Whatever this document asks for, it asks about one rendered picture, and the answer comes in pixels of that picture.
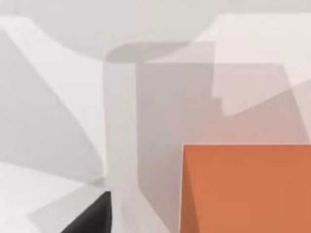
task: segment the orange object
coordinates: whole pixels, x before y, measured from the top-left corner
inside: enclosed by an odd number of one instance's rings
[[[181,233],[310,233],[311,146],[185,146]]]

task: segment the orange block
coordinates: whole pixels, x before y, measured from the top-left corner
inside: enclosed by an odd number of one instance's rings
[[[181,233],[311,233],[311,146],[185,146]]]

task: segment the black object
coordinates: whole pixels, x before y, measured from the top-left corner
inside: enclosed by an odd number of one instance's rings
[[[105,192],[61,233],[111,233],[111,225],[111,192]]]

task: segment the orange box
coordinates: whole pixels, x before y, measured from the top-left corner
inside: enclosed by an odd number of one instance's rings
[[[181,233],[311,233],[311,146],[185,146]]]

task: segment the orange square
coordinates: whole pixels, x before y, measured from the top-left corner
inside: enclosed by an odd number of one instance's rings
[[[311,232],[311,146],[185,146],[181,233],[295,232]]]

